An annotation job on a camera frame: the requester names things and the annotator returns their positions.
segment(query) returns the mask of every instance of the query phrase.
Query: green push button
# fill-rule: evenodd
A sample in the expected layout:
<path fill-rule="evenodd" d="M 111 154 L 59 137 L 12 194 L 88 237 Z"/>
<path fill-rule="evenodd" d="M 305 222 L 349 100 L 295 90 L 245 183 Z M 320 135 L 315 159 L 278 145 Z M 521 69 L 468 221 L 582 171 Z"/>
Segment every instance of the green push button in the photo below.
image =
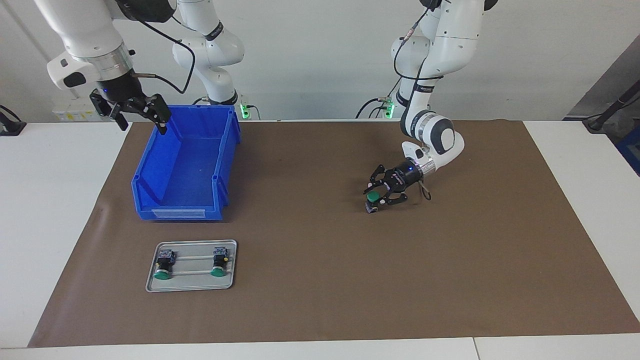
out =
<path fill-rule="evenodd" d="M 171 279 L 171 274 L 164 271 L 158 271 L 154 274 L 154 277 L 158 280 L 168 280 Z"/>
<path fill-rule="evenodd" d="M 370 192 L 370 193 L 367 194 L 367 200 L 369 202 L 376 202 L 376 201 L 380 200 L 380 197 L 381 197 L 380 194 L 378 192 L 375 192 L 375 191 Z"/>
<path fill-rule="evenodd" d="M 211 275 L 215 277 L 223 277 L 226 275 L 226 272 L 224 271 L 224 269 L 216 267 L 211 270 Z"/>

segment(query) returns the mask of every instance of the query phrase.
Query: white tabletop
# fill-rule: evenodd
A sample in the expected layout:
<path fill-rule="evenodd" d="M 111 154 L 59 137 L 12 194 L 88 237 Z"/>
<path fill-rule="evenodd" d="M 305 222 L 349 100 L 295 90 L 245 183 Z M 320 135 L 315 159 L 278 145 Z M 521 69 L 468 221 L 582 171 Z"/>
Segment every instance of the white tabletop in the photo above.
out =
<path fill-rule="evenodd" d="M 580 123 L 526 126 L 639 316 L 640 178 L 605 136 L 588 134 Z M 640 334 L 20 349 L 35 330 L 124 136 L 113 124 L 30 124 L 17 138 L 0 138 L 0 347 L 16 348 L 0 350 L 0 358 L 477 360 L 477 351 L 482 360 L 640 358 Z"/>

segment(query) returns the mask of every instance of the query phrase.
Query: blue object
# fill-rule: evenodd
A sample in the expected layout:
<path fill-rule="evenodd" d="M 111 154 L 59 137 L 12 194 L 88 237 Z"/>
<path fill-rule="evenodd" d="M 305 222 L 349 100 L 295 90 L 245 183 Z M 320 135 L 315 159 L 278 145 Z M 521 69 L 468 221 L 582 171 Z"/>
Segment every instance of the blue object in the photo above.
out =
<path fill-rule="evenodd" d="M 640 126 L 616 144 L 618 151 L 640 176 Z"/>
<path fill-rule="evenodd" d="M 167 132 L 153 130 L 131 181 L 143 220 L 222 220 L 240 142 L 233 106 L 170 106 Z"/>

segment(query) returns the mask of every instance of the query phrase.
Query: silver tray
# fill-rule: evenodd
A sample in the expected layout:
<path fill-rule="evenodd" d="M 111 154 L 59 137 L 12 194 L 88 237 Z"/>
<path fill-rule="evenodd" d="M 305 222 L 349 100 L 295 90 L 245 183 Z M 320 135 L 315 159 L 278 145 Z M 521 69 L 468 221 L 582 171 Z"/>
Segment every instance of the silver tray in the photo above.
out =
<path fill-rule="evenodd" d="M 228 258 L 226 274 L 223 277 L 211 275 L 213 267 L 213 252 L 216 247 L 226 247 Z M 162 250 L 172 250 L 176 253 L 172 278 L 159 280 L 154 277 L 156 259 Z M 150 293 L 169 291 L 220 290 L 229 289 L 234 283 L 236 268 L 235 240 L 209 241 L 170 241 L 158 244 L 151 262 L 147 291 Z"/>

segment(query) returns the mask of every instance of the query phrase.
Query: robotic arm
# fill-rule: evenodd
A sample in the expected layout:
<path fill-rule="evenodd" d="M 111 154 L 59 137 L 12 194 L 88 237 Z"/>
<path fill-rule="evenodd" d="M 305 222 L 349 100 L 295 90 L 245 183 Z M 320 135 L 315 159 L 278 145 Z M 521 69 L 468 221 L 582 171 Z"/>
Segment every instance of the robotic arm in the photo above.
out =
<path fill-rule="evenodd" d="M 122 113 L 137 113 L 153 121 L 161 134 L 171 111 L 162 95 L 147 96 L 122 36 L 113 26 L 114 19 L 140 22 L 166 22 L 178 5 L 187 27 L 200 37 L 174 46 L 175 59 L 183 67 L 194 65 L 195 74 L 205 83 L 212 103 L 235 103 L 236 94 L 229 74 L 219 66 L 240 62 L 244 47 L 235 35 L 226 32 L 218 20 L 213 4 L 204 0 L 35 0 L 50 27 L 62 38 L 65 52 L 47 64 L 53 82 L 70 89 L 96 82 L 90 99 L 100 116 L 109 116 L 122 130 L 128 123 Z"/>
<path fill-rule="evenodd" d="M 400 165 L 388 170 L 379 165 L 373 172 L 364 191 L 369 213 L 376 212 L 380 205 L 407 201 L 405 190 L 415 183 L 420 183 L 423 195 L 430 199 L 422 184 L 424 178 L 457 158 L 465 147 L 453 122 L 430 110 L 429 98 L 439 79 L 471 61 L 484 11 L 492 8 L 497 0 L 420 2 L 426 12 L 405 37 L 394 42 L 392 56 L 396 71 L 402 76 L 396 94 L 398 103 L 405 107 L 401 130 L 422 146 L 404 142 L 405 159 Z M 413 35 L 418 26 L 424 36 Z M 417 75 L 413 78 L 407 74 Z"/>

